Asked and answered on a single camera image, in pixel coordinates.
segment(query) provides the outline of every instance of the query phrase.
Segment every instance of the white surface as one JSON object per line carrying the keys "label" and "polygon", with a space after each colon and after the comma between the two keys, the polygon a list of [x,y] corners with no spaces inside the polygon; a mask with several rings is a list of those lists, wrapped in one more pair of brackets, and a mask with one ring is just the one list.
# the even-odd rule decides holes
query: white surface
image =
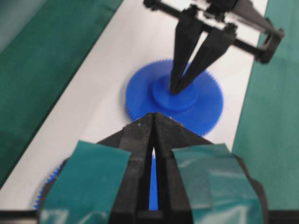
{"label": "white surface", "polygon": [[[189,3],[166,2],[178,9]],[[253,2],[264,14],[267,0]],[[79,139],[97,142],[131,122],[124,106],[127,83],[145,64],[172,58],[176,24],[170,16],[145,9],[141,0],[122,3],[0,191],[1,210],[32,208],[47,174],[70,156]],[[238,37],[254,45],[258,41],[258,33],[245,26],[239,27]],[[229,149],[252,62],[252,56],[231,47],[208,69],[222,88],[224,108],[205,138]]]}

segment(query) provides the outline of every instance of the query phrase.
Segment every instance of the green tape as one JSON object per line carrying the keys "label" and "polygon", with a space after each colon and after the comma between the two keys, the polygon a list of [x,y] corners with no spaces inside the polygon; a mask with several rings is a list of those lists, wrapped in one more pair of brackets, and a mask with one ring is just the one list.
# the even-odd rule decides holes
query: green tape
{"label": "green tape", "polygon": [[262,224],[260,201],[224,144],[174,149],[195,224]]}
{"label": "green tape", "polygon": [[268,1],[266,16],[286,35],[268,65],[253,65],[233,147],[271,210],[299,209],[298,12],[298,0]]}
{"label": "green tape", "polygon": [[41,224],[107,224],[129,152],[80,141],[50,190]]}
{"label": "green tape", "polygon": [[48,0],[0,54],[0,187],[121,2]]}
{"label": "green tape", "polygon": [[47,0],[0,1],[0,53],[26,26]]}

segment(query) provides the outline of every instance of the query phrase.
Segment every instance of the blue plastic gear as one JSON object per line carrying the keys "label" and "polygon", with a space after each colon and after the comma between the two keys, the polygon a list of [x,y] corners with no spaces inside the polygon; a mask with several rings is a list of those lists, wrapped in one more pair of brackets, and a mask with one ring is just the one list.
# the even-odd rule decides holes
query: blue plastic gear
{"label": "blue plastic gear", "polygon": [[215,79],[202,72],[178,95],[170,94],[172,60],[157,61],[138,70],[127,86],[126,108],[132,120],[160,112],[198,134],[207,134],[223,109],[223,96]]}
{"label": "blue plastic gear", "polygon": [[50,174],[50,176],[47,178],[46,182],[43,184],[43,186],[41,187],[41,189],[39,190],[38,192],[38,195],[37,195],[37,198],[36,200],[34,201],[35,202],[35,205],[33,206],[34,207],[34,210],[37,210],[39,208],[39,204],[40,204],[40,199],[42,197],[42,194],[43,194],[43,190],[44,190],[44,187],[47,183],[50,183],[52,182],[53,180],[55,180],[61,170],[61,167],[62,167],[62,164],[59,165],[58,168],[55,169],[55,171],[52,172],[52,174]]}

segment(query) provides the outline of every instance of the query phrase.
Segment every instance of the green fabric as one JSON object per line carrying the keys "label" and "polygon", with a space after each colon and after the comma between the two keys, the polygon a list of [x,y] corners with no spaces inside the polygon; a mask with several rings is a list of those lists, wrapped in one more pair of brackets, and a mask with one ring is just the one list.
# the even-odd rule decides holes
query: green fabric
{"label": "green fabric", "polygon": [[40,223],[108,223],[130,154],[80,141],[46,198]]}
{"label": "green fabric", "polygon": [[47,0],[0,0],[0,53]]}
{"label": "green fabric", "polygon": [[0,54],[0,187],[121,2],[48,0]]}
{"label": "green fabric", "polygon": [[298,0],[268,2],[266,16],[286,35],[268,65],[253,65],[233,146],[272,210],[299,209],[298,12]]}
{"label": "green fabric", "polygon": [[174,149],[195,224],[262,224],[260,201],[224,144]]}

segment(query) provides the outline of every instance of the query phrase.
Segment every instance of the black plastic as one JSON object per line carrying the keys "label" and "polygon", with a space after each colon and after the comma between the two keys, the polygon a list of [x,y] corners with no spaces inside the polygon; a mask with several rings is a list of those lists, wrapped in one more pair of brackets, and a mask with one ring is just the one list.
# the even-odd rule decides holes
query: black plastic
{"label": "black plastic", "polygon": [[[225,23],[225,13],[232,12],[239,17],[239,21],[267,34],[268,38],[260,48],[256,48],[237,39],[236,30],[227,32],[232,27],[231,24],[227,24],[224,30],[219,30],[198,20],[197,12],[202,9],[195,5],[190,5],[188,9],[180,12],[159,0],[145,0],[146,7],[159,9],[179,19],[175,36],[174,65],[171,72],[172,94],[180,93],[201,71],[221,57],[230,45],[253,54],[255,59],[261,63],[268,63],[284,37],[283,29],[276,30],[268,19],[263,18],[253,8],[249,0],[208,0],[208,2],[211,5],[204,13],[207,18]],[[208,32],[209,35],[183,77],[187,62],[203,31]]]}
{"label": "black plastic", "polygon": [[[98,142],[130,151],[121,186],[109,223],[192,224],[192,212],[172,153],[173,148],[212,144],[188,131],[178,122],[160,113],[149,113],[125,126],[121,131]],[[149,211],[150,168],[153,147],[156,152],[158,211]],[[262,185],[252,179],[244,162],[237,157],[244,173],[260,199],[265,224],[268,222],[267,200]],[[0,223],[37,223],[43,202],[55,180],[43,191],[40,208],[35,211],[0,211]],[[296,211],[270,211],[270,224],[297,223]]]}

